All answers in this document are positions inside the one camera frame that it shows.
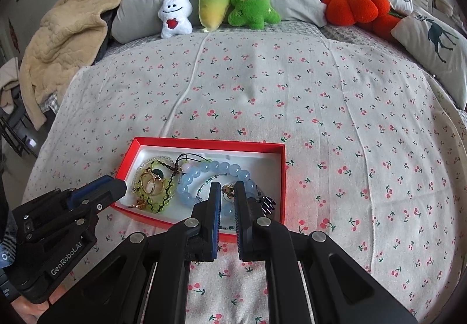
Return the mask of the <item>person's left hand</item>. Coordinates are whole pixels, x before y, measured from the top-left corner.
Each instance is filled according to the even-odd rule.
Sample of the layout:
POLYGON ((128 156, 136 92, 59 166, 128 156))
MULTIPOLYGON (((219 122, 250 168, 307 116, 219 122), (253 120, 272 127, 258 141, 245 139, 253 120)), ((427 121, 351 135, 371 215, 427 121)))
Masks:
POLYGON ((18 297, 12 301, 11 306, 15 312, 19 314, 21 319, 28 324, 36 324, 38 318, 46 312, 46 310, 55 304, 66 292, 64 286, 59 285, 57 289, 51 294, 47 301, 41 304, 33 304, 26 300, 23 296, 18 297))

